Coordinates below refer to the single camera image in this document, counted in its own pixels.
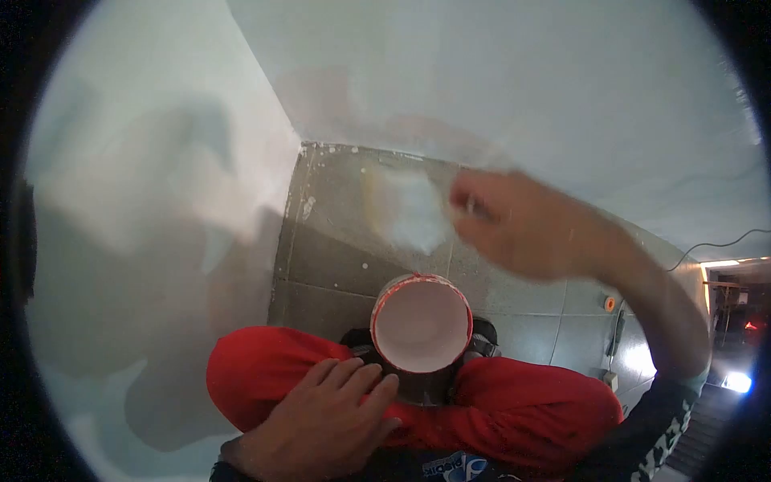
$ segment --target wrist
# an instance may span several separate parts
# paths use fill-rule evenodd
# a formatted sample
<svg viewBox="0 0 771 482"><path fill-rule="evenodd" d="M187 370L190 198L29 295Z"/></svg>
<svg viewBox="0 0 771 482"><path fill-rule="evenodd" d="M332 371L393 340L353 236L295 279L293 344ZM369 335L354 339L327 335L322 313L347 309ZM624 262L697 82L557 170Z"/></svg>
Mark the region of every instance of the wrist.
<svg viewBox="0 0 771 482"><path fill-rule="evenodd" d="M247 454L244 452L244 447L241 444L242 438L243 436L238 436L233 440L228 440L222 444L222 447L220 448L220 458L222 461L228 463L235 470L250 477L252 480L258 480L259 482L277 482L269 477L266 478L258 457L254 457L254 454L247 457Z"/></svg>

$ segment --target red pants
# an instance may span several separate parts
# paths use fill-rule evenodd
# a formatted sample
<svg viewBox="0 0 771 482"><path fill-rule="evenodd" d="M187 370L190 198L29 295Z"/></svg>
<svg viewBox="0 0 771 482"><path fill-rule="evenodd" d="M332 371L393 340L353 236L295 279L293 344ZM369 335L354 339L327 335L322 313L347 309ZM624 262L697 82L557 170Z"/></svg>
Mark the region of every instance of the red pants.
<svg viewBox="0 0 771 482"><path fill-rule="evenodd" d="M263 422L314 364L351 358L348 347L294 329L252 326L221 338L209 358L207 386L239 430ZM455 405L393 403L403 425L387 446L465 450L533 475L559 477L621 422L603 382L556 366L475 358L456 377Z"/></svg>

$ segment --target gray tile floor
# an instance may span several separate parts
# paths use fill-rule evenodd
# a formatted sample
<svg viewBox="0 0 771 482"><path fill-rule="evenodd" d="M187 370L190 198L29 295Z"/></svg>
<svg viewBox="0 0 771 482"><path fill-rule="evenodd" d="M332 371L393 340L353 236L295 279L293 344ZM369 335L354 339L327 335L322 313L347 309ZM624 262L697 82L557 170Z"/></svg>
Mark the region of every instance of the gray tile floor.
<svg viewBox="0 0 771 482"><path fill-rule="evenodd" d="M601 376L608 368L604 353L615 316L602 303L607 295L618 300L614 290L578 280L536 285L490 266L455 238L430 256L391 248L369 230L363 214L362 169L374 163L422 168L445 192L459 169L389 151L306 145L292 178L279 239L271 325L337 342L348 329L369 325L375 297L388 281L411 271L437 273L467 296L475 314L495 324L505 356ZM682 256L653 234L620 222L662 265L671 267ZM698 265L684 263L675 274L703 304ZM619 375L619 399L626 396L625 403L633 406L655 369L632 314L626 317L612 368Z"/></svg>

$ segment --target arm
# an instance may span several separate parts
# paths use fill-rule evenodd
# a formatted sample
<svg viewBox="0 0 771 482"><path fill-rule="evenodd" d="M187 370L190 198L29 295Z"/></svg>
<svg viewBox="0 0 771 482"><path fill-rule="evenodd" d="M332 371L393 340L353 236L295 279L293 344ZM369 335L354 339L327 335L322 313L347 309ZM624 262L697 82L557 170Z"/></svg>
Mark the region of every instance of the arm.
<svg viewBox="0 0 771 482"><path fill-rule="evenodd" d="M609 231L606 255L594 263L594 277L616 288L635 312L660 375L699 375L711 353L707 320L682 286L622 229Z"/></svg>
<svg viewBox="0 0 771 482"><path fill-rule="evenodd" d="M709 366L709 328L680 285L594 208L520 174L460 174L455 229L504 269L535 280L594 278L637 314L658 375L629 417L568 480L650 480L688 426ZM464 208L476 205L484 217Z"/></svg>
<svg viewBox="0 0 771 482"><path fill-rule="evenodd" d="M709 363L707 321L685 291L613 221L522 173L465 171L450 202L458 235L515 275L534 280L595 278L635 311L661 375L684 379ZM467 214L475 204L486 215Z"/></svg>

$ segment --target electrical cable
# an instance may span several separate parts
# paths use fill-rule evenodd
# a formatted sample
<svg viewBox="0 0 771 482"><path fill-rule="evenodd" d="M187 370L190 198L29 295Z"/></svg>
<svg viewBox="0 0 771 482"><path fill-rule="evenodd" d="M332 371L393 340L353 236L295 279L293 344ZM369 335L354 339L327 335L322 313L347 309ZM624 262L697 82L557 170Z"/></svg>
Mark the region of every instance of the electrical cable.
<svg viewBox="0 0 771 482"><path fill-rule="evenodd" d="M618 333L618 322L621 321L621 313L624 311L625 302L626 300L622 298L621 302L618 303L618 313L616 313L616 323L613 324L613 338L611 339L611 357L608 360L609 372L613 371L613 369L611 368L611 365L613 365L613 357L616 355L615 351L613 350L613 347L616 344L616 334Z"/></svg>
<svg viewBox="0 0 771 482"><path fill-rule="evenodd" d="M770 229L758 229L758 228L755 228L755 229L750 229L746 233L742 234L742 236L739 239L737 239L736 241L731 241L730 243L727 243L727 244L699 243L699 244L696 244L694 246L691 246L691 248L688 249L685 252L685 254L682 256L682 258L680 258L680 261L678 261L676 265L674 265L670 269L668 269L667 272L669 273L670 271L674 271L683 262L683 260L688 256L688 253L690 253L691 251L695 250L696 248L700 248L701 246L712 246L714 248L725 248L726 246L731 246L733 244L738 243L739 241L744 239L747 236L747 234L750 234L750 233L766 233L766 234L771 234L771 230Z"/></svg>

